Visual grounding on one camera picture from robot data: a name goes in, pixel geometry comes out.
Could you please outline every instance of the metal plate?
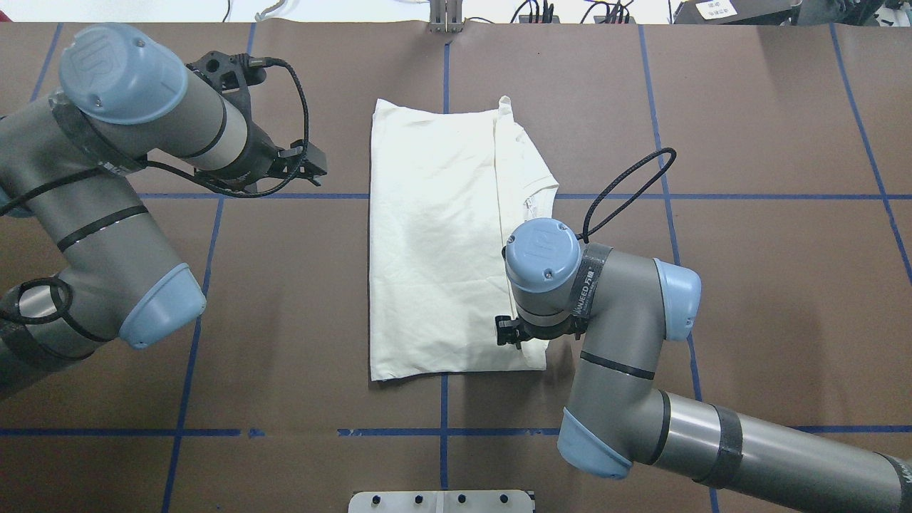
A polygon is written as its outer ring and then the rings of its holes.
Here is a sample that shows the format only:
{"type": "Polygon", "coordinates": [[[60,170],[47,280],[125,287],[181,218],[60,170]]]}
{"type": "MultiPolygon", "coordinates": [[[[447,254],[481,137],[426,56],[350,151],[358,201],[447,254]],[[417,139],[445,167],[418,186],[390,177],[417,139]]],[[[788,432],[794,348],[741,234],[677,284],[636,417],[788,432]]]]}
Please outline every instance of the metal plate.
{"type": "Polygon", "coordinates": [[[534,497],[521,490],[359,492],[348,503],[348,513],[534,513],[534,497]]]}

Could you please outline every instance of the blue joint cap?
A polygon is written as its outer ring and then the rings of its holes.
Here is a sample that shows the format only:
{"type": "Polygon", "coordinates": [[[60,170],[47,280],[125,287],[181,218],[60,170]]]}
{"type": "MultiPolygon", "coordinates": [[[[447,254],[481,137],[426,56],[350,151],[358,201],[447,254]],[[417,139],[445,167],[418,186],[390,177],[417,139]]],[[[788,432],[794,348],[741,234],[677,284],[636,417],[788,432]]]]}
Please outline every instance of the blue joint cap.
{"type": "Polygon", "coordinates": [[[507,277],[521,290],[549,292],[576,275],[583,251],[576,234],[550,217],[526,221],[507,239],[507,277]]]}
{"type": "Polygon", "coordinates": [[[187,68],[174,52],[121,23],[80,30],[63,51],[59,73],[80,110],[118,125],[156,120],[187,92],[187,68]]]}
{"type": "Polygon", "coordinates": [[[686,267],[653,259],[665,304],[665,339],[686,340],[700,308],[700,293],[703,290],[700,276],[686,267]]]}
{"type": "MultiPolygon", "coordinates": [[[[6,191],[3,190],[3,187],[0,187],[0,206],[8,204],[9,200],[10,200],[10,198],[8,195],[6,195],[6,191]]],[[[10,215],[12,217],[19,217],[19,218],[35,216],[35,214],[32,214],[31,210],[28,210],[24,206],[18,206],[16,208],[14,208],[13,210],[10,210],[8,215],[10,215]]]]}
{"type": "Polygon", "coordinates": [[[205,309],[206,297],[190,266],[180,264],[133,307],[120,326],[119,335],[133,349],[145,349],[200,317],[205,309]]]}
{"type": "Polygon", "coordinates": [[[567,463],[594,476],[623,479],[633,466],[630,460],[602,442],[564,408],[557,450],[567,463]]]}

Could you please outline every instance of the metal bracket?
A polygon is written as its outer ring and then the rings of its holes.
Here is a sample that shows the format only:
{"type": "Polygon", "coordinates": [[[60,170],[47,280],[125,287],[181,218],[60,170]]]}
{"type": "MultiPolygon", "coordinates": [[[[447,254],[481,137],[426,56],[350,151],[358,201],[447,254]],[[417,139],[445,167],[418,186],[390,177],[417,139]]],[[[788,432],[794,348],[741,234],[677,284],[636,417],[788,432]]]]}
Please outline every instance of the metal bracket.
{"type": "Polygon", "coordinates": [[[358,492],[348,513],[534,513],[535,493],[522,490],[358,492]]]}
{"type": "Polygon", "coordinates": [[[430,0],[430,32],[462,32],[462,0],[430,0]]]}

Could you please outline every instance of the wire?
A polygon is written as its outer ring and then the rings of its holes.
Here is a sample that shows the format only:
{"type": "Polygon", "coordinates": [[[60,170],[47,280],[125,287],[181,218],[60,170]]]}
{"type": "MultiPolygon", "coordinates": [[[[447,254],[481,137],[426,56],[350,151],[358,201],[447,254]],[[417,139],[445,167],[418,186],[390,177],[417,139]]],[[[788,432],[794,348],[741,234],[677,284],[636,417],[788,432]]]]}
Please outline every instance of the wire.
{"type": "Polygon", "coordinates": [[[583,15],[583,19],[579,20],[579,23],[581,25],[586,22],[586,18],[589,17],[589,13],[591,13],[592,10],[596,8],[596,5],[605,6],[605,19],[601,23],[608,23],[608,19],[612,16],[612,14],[611,14],[612,6],[615,8],[616,12],[623,13],[623,11],[625,10],[624,6],[622,4],[620,4],[619,2],[616,4],[611,4],[608,2],[593,2],[592,5],[590,5],[589,8],[586,9],[586,13],[583,15]]]}
{"type": "Polygon", "coordinates": [[[22,295],[31,288],[42,286],[56,287],[64,292],[63,303],[57,307],[57,311],[52,314],[43,315],[41,317],[28,317],[0,309],[0,319],[8,322],[14,322],[15,324],[30,324],[35,326],[37,324],[48,324],[48,322],[54,322],[55,320],[67,315],[70,307],[73,306],[73,288],[66,281],[58,277],[40,277],[38,279],[32,279],[26,283],[23,283],[19,286],[19,297],[22,298],[22,295]]]}
{"type": "Polygon", "coordinates": [[[194,176],[192,174],[184,172],[184,171],[182,171],[176,167],[170,166],[164,162],[149,161],[149,162],[147,162],[149,167],[162,169],[169,173],[176,174],[176,175],[180,176],[181,178],[184,178],[193,183],[196,183],[197,185],[205,187],[206,189],[209,189],[210,191],[212,191],[214,193],[224,194],[224,195],[230,196],[232,198],[261,198],[263,196],[268,196],[269,194],[278,192],[283,187],[288,185],[292,180],[297,178],[298,175],[301,173],[301,166],[304,164],[304,160],[307,158],[307,146],[310,142],[310,112],[307,109],[307,99],[304,97],[304,88],[301,87],[301,80],[298,79],[297,74],[295,73],[295,69],[292,68],[290,64],[288,64],[281,58],[266,58],[265,60],[268,63],[266,66],[267,68],[269,68],[270,66],[278,66],[281,68],[285,68],[288,71],[288,74],[291,75],[291,79],[294,81],[295,88],[297,89],[298,97],[300,97],[300,99],[301,99],[301,110],[304,113],[304,138],[301,140],[303,143],[303,148],[302,148],[301,154],[298,156],[297,160],[295,161],[295,164],[291,167],[291,170],[289,171],[288,175],[284,179],[282,179],[282,182],[280,182],[278,185],[276,185],[275,187],[273,187],[272,189],[269,189],[267,191],[262,191],[259,193],[245,193],[245,192],[234,191],[232,189],[228,189],[226,187],[221,187],[219,185],[215,185],[206,180],[203,180],[202,178],[200,178],[198,176],[194,176]]]}
{"type": "Polygon", "coordinates": [[[36,197],[38,197],[41,194],[46,193],[47,191],[57,189],[58,187],[61,187],[63,185],[67,185],[70,183],[79,182],[80,180],[85,180],[85,179],[91,178],[93,176],[98,176],[99,174],[103,174],[103,173],[106,173],[106,171],[99,169],[99,168],[92,168],[92,169],[87,169],[85,171],[80,171],[79,173],[70,174],[70,175],[64,176],[63,178],[58,178],[54,181],[39,185],[38,187],[32,189],[31,191],[11,199],[8,203],[6,203],[4,205],[0,205],[0,216],[9,214],[9,212],[12,211],[14,208],[24,204],[25,202],[27,202],[29,200],[35,199],[36,197]]]}
{"type": "Polygon", "coordinates": [[[525,0],[524,2],[519,4],[519,7],[516,7],[516,12],[513,13],[513,17],[510,18],[510,23],[516,21],[517,16],[519,16],[519,12],[523,10],[523,7],[525,7],[526,4],[529,5],[529,23],[532,23],[532,16],[533,16],[532,4],[535,4],[535,6],[537,7],[538,0],[525,0]]]}
{"type": "Polygon", "coordinates": [[[639,162],[633,164],[632,166],[630,166],[629,168],[627,168],[627,170],[624,171],[623,173],[621,173],[615,179],[614,182],[612,182],[608,187],[606,187],[605,190],[602,191],[596,197],[595,201],[592,202],[592,205],[589,206],[589,211],[586,212],[586,217],[583,219],[583,232],[580,234],[577,234],[576,238],[583,239],[583,242],[588,244],[590,235],[597,232],[602,226],[606,225],[608,223],[608,221],[611,221],[612,219],[614,219],[616,215],[620,214],[625,208],[627,208],[628,206],[630,206],[630,204],[632,204],[634,201],[636,201],[636,199],[639,198],[640,195],[642,195],[650,186],[652,186],[653,183],[655,183],[659,178],[662,177],[663,174],[665,174],[666,171],[668,171],[668,168],[671,167],[671,164],[674,163],[674,161],[677,157],[678,157],[678,153],[675,152],[674,149],[662,148],[661,150],[650,153],[646,157],[643,157],[643,159],[641,161],[639,161],[639,162]],[[595,228],[590,230],[589,222],[592,220],[592,214],[596,211],[596,207],[598,207],[598,204],[602,203],[602,200],[604,200],[605,197],[608,196],[608,194],[612,190],[614,190],[614,188],[617,187],[617,185],[619,183],[623,182],[625,178],[630,176],[631,173],[633,173],[637,169],[643,167],[644,165],[648,164],[650,161],[652,161],[653,159],[655,159],[656,157],[658,157],[659,155],[662,155],[662,154],[668,155],[668,162],[665,162],[665,164],[658,170],[658,173],[656,173],[652,178],[649,179],[648,182],[646,182],[645,185],[640,187],[638,191],[636,191],[632,196],[630,196],[630,199],[628,199],[627,201],[624,202],[624,204],[620,205],[617,209],[615,209],[615,211],[612,212],[608,217],[606,217],[605,220],[603,220],[595,228]]]}

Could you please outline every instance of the blue tape line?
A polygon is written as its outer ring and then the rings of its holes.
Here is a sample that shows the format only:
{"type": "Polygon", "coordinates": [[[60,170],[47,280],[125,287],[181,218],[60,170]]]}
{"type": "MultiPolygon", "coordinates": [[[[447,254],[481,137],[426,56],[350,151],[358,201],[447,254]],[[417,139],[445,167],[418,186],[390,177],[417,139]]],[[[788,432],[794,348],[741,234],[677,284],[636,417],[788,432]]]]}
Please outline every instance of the blue tape line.
{"type": "Polygon", "coordinates": [[[165,482],[165,496],[161,500],[161,513],[168,513],[171,507],[171,492],[174,490],[174,476],[177,474],[177,462],[181,456],[180,436],[174,437],[174,445],[171,447],[171,462],[168,464],[168,480],[165,482]]]}
{"type": "Polygon", "coordinates": [[[337,429],[339,436],[558,436],[557,427],[388,427],[372,429],[337,429]]]}
{"type": "MultiPolygon", "coordinates": [[[[626,200],[633,194],[612,193],[605,196],[608,200],[626,200]]],[[[558,193],[558,200],[593,200],[595,193],[558,193]]],[[[825,200],[825,201],[881,201],[881,194],[735,194],[735,193],[669,193],[672,200],[825,200]]],[[[224,198],[231,201],[235,198],[217,193],[142,193],[144,200],[217,200],[224,198]]],[[[912,194],[887,194],[889,200],[912,200],[912,194]]],[[[275,193],[259,198],[260,200],[369,200],[369,193],[275,193]]],[[[641,200],[665,200],[664,194],[643,194],[641,200]]]]}
{"type": "MultiPolygon", "coordinates": [[[[142,193],[144,200],[235,200],[218,193],[142,193]]],[[[368,193],[273,193],[257,200],[367,200],[368,193]]]]}
{"type": "Polygon", "coordinates": [[[912,433],[912,425],[796,425],[793,429],[805,433],[912,433]]]}
{"type": "Polygon", "coordinates": [[[450,436],[558,436],[557,427],[451,428],[450,436]]]}
{"type": "Polygon", "coordinates": [[[716,490],[710,488],[710,508],[712,513],[720,513],[719,510],[719,494],[716,493],[716,490]]]}
{"type": "Polygon", "coordinates": [[[0,436],[240,436],[240,429],[0,428],[0,436]]]}
{"type": "Polygon", "coordinates": [[[858,131],[861,133],[861,141],[865,145],[867,160],[871,163],[871,171],[874,172],[874,178],[877,181],[877,189],[880,190],[880,196],[884,201],[886,217],[890,221],[890,229],[893,230],[893,237],[896,239],[896,247],[899,249],[899,255],[903,258],[903,265],[906,266],[906,276],[909,284],[912,284],[912,264],[909,263],[909,256],[906,252],[906,245],[903,244],[903,237],[899,234],[899,227],[896,225],[896,218],[893,216],[893,208],[886,197],[886,188],[884,180],[880,176],[880,170],[877,168],[877,161],[874,158],[874,150],[871,149],[871,141],[867,138],[865,124],[861,120],[861,113],[858,111],[858,105],[855,103],[855,94],[852,92],[852,85],[849,83],[849,76],[845,72],[845,63],[843,62],[843,52],[839,47],[839,37],[836,35],[836,25],[830,24],[830,36],[833,38],[833,49],[836,52],[836,63],[839,65],[839,74],[843,78],[845,94],[849,98],[849,106],[852,107],[852,114],[855,115],[855,124],[858,125],[858,131]]]}
{"type": "MultiPolygon", "coordinates": [[[[649,73],[649,55],[646,46],[646,31],[642,25],[638,25],[639,30],[639,49],[643,57],[643,74],[646,78],[646,93],[649,99],[649,115],[652,118],[652,134],[656,140],[656,150],[662,148],[662,140],[658,134],[658,113],[656,112],[656,97],[652,89],[652,75],[649,73]]],[[[665,165],[664,155],[659,155],[658,166],[661,168],[665,165]]],[[[668,188],[668,177],[662,175],[662,195],[665,200],[665,216],[668,220],[668,235],[671,238],[671,253],[674,256],[675,265],[681,265],[680,252],[678,251],[678,233],[675,230],[674,213],[671,210],[671,191],[668,188]]],[[[693,335],[687,337],[688,350],[690,351],[690,378],[693,381],[693,394],[697,401],[703,400],[703,390],[700,386],[700,369],[697,365],[697,349],[693,343],[693,335]]]]}
{"type": "Polygon", "coordinates": [[[443,113],[450,113],[450,43],[443,45],[443,113]]]}
{"type": "Polygon", "coordinates": [[[440,489],[450,487],[450,376],[440,376],[440,489]]]}
{"type": "Polygon", "coordinates": [[[50,67],[51,58],[54,56],[54,50],[57,49],[57,41],[60,39],[60,31],[63,30],[63,24],[58,23],[57,29],[54,31],[54,37],[51,38],[51,46],[47,49],[47,55],[45,55],[45,63],[41,65],[41,73],[38,73],[38,80],[35,82],[35,88],[32,90],[32,96],[28,101],[35,101],[38,98],[38,92],[41,91],[41,84],[45,81],[45,75],[47,74],[47,68],[50,67]]]}
{"type": "MultiPolygon", "coordinates": [[[[450,113],[450,43],[443,45],[443,113],[450,113]]],[[[440,489],[450,488],[450,376],[440,375],[440,489]]]]}
{"type": "Polygon", "coordinates": [[[254,53],[254,36],[256,35],[256,23],[250,24],[250,32],[247,33],[247,53],[254,53]]]}
{"type": "Polygon", "coordinates": [[[337,429],[339,436],[440,436],[436,427],[380,427],[374,429],[337,429]]]}
{"type": "Polygon", "coordinates": [[[693,334],[687,336],[687,347],[690,352],[690,379],[693,381],[693,398],[703,401],[703,387],[700,386],[700,367],[697,365],[697,348],[693,343],[693,334]]]}
{"type": "MultiPolygon", "coordinates": [[[[206,257],[206,272],[202,278],[202,294],[209,294],[209,281],[212,276],[212,257],[215,254],[215,242],[219,238],[219,228],[222,226],[222,211],[224,209],[224,198],[219,199],[218,206],[215,208],[215,221],[212,223],[212,238],[209,241],[209,255],[206,257]]],[[[178,413],[177,428],[183,429],[184,421],[187,417],[187,404],[190,402],[190,390],[193,382],[193,368],[196,365],[196,351],[200,345],[200,335],[202,333],[202,321],[197,318],[193,328],[193,341],[190,346],[190,356],[187,359],[187,373],[183,379],[183,392],[181,394],[181,409],[178,413]]],[[[177,464],[181,456],[181,436],[178,434],[174,437],[174,446],[171,449],[171,464],[168,467],[168,480],[165,482],[165,495],[161,502],[161,512],[167,513],[171,506],[171,492],[174,489],[174,477],[177,473],[177,464]]]]}

